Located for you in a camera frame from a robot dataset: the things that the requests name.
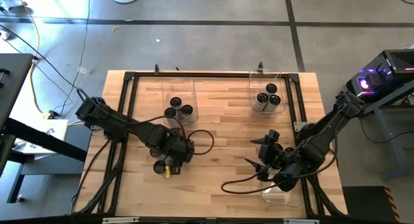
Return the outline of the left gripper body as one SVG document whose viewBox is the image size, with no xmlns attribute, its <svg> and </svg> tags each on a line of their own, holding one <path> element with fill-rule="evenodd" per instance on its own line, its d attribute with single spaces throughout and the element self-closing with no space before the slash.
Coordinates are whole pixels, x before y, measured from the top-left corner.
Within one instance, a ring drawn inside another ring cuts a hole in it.
<svg viewBox="0 0 414 224">
<path fill-rule="evenodd" d="M 168 131 L 166 144 L 155 149 L 155 157 L 163 157 L 167 164 L 183 164 L 192 160 L 194 151 L 194 143 L 179 128 L 173 128 Z"/>
</svg>

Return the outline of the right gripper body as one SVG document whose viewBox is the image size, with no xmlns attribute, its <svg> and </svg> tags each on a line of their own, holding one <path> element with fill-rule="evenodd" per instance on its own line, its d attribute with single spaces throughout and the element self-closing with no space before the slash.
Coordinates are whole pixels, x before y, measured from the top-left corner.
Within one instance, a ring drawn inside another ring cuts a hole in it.
<svg viewBox="0 0 414 224">
<path fill-rule="evenodd" d="M 257 176 L 257 178 L 263 182 L 268 181 L 268 171 L 270 168 L 273 170 L 280 169 L 280 166 L 278 166 L 276 163 L 276 159 L 279 157 L 279 154 L 281 152 L 281 145 L 278 144 L 279 133 L 274 129 L 270 129 L 267 135 L 269 139 L 269 145 L 260 145 L 260 150 L 258 153 L 258 157 L 261 159 L 264 167 L 267 166 L 267 169 L 263 170 Z"/>
</svg>

